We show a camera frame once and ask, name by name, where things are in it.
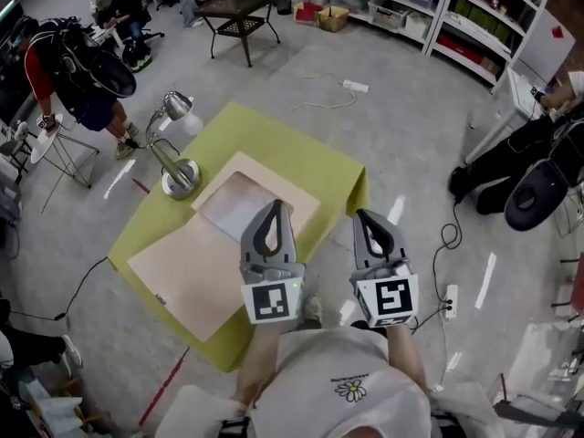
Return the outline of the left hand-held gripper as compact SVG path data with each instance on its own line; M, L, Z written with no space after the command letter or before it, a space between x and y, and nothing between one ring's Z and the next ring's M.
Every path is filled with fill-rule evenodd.
M268 244L276 222L276 247ZM241 236L243 300L253 325L291 321L298 317L306 266L302 263L268 263L274 256L296 262L296 244L287 205L273 200L247 225Z

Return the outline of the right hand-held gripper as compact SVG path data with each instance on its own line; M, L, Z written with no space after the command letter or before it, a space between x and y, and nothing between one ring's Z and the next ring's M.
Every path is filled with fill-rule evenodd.
M365 321L371 329L406 325L418 314L419 280L401 260L406 254L400 229L381 214L359 209L353 235L356 267L365 269L349 281Z

